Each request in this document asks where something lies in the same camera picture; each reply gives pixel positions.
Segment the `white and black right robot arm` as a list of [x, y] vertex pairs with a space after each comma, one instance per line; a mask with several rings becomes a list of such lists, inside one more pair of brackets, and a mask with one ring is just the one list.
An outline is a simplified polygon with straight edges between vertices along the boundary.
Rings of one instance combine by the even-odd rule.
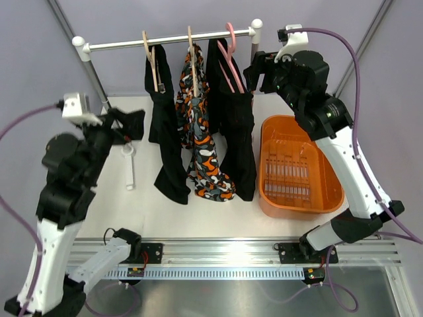
[[367, 238], [395, 220], [404, 205], [392, 200], [369, 172], [366, 160], [353, 145], [354, 122], [344, 103], [327, 93], [329, 65], [322, 55], [302, 50], [277, 59], [276, 53], [256, 52], [243, 74], [251, 90], [275, 92], [290, 107], [298, 126], [315, 142], [340, 181], [349, 207], [341, 214], [306, 232], [299, 239], [299, 254], [314, 262], [335, 244]]

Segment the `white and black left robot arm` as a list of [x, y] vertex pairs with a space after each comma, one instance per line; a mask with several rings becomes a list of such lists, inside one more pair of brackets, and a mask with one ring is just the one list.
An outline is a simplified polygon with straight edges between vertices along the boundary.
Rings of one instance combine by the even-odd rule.
[[143, 255], [141, 237], [119, 229], [91, 259], [67, 273], [70, 252], [95, 187], [114, 145], [139, 141], [145, 112], [125, 113], [117, 108], [101, 115], [99, 124], [82, 123], [83, 137], [70, 133], [53, 137], [42, 164], [46, 185], [36, 208], [37, 227], [30, 269], [18, 295], [5, 302], [13, 316], [76, 316], [93, 287], [115, 266], [137, 262]]

